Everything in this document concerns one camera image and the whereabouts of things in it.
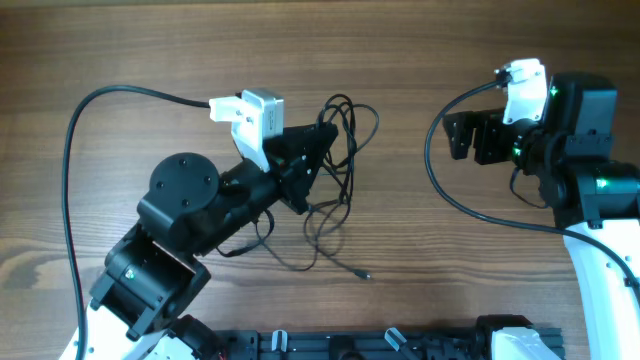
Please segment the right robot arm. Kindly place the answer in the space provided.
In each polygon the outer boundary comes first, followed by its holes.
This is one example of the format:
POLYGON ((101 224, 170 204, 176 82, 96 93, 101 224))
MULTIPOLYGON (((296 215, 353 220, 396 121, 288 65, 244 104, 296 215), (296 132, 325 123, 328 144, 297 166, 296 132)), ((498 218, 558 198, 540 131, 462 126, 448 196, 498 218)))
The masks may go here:
POLYGON ((473 148, 481 165, 511 161, 516 172, 538 178, 551 226, 499 220, 434 188, 476 219, 562 236, 594 359, 639 356, 639 169, 611 158, 616 102, 615 86, 596 74, 535 80, 500 70, 433 121, 444 127, 452 158, 473 148))

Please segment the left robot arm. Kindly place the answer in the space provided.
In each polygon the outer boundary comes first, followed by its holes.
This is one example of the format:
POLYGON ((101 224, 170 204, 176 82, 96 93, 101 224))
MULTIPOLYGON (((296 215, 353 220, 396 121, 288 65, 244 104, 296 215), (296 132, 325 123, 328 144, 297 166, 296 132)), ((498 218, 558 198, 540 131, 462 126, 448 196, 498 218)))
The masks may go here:
POLYGON ((90 290, 85 328, 74 333, 62 356, 142 359, 176 326, 210 356, 215 338, 180 314, 211 275, 199 257, 216 249, 277 201, 298 214, 322 160, 338 135, 334 124, 296 126, 267 140, 271 170, 249 159, 224 173, 205 156, 177 153, 160 162, 137 206, 138 221, 105 258, 90 290))

